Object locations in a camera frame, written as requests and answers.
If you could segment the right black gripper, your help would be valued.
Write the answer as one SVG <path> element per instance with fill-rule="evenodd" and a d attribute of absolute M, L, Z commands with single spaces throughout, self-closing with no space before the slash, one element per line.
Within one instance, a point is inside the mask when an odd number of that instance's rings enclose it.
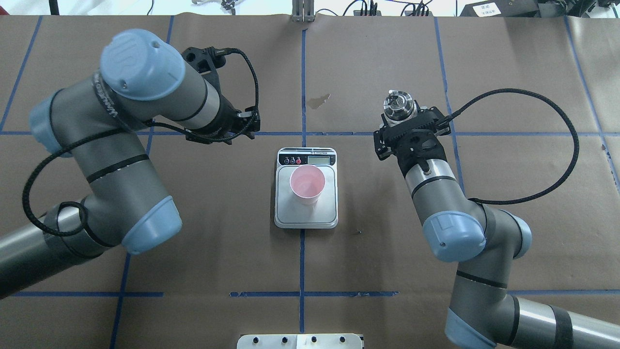
<path fill-rule="evenodd" d="M 382 113 L 381 120 L 373 133 L 373 149 L 379 160 L 394 155 L 401 170 L 411 170 L 416 165 L 429 170 L 431 160 L 447 161 L 438 137 L 451 133 L 451 115 L 445 116 L 433 107 L 418 109 L 403 121 L 394 121 Z"/>

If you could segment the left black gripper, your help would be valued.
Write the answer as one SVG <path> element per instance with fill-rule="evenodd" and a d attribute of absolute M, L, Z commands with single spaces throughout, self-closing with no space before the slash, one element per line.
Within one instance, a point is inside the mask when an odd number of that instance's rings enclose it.
<path fill-rule="evenodd" d="M 232 144 L 233 139 L 243 135 L 253 140 L 255 133 L 261 130 L 261 115 L 258 104 L 243 111 L 235 108 L 226 97 L 220 97 L 220 108 L 213 132 L 214 142 Z"/>

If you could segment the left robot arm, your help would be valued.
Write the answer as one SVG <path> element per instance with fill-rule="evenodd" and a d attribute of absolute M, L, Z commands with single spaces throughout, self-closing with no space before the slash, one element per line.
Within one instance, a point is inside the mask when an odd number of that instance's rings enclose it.
<path fill-rule="evenodd" d="M 182 228 L 173 197 L 161 182 L 138 132 L 164 127 L 187 141 L 231 145 L 254 139 L 261 127 L 259 95 L 240 110 L 223 95 L 217 70 L 238 48 L 177 51 L 154 33 L 128 29 L 113 37 L 99 68 L 56 91 L 29 115 L 31 134 L 49 156 L 29 175 L 22 208 L 29 223 L 1 238 L 1 298 L 121 245 L 138 255 Z M 34 182 L 54 159 L 73 158 L 91 188 L 79 201 L 56 204 L 38 216 Z"/>

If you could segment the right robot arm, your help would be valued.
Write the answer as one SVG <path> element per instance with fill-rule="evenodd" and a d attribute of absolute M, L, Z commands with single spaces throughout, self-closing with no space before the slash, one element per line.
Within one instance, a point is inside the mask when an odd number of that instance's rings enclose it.
<path fill-rule="evenodd" d="M 618 325 L 507 293 L 533 234 L 520 217 L 465 197 L 437 139 L 441 117 L 385 105 L 374 148 L 379 159 L 396 156 L 434 256 L 458 263 L 447 338 L 462 349 L 617 349 Z"/>

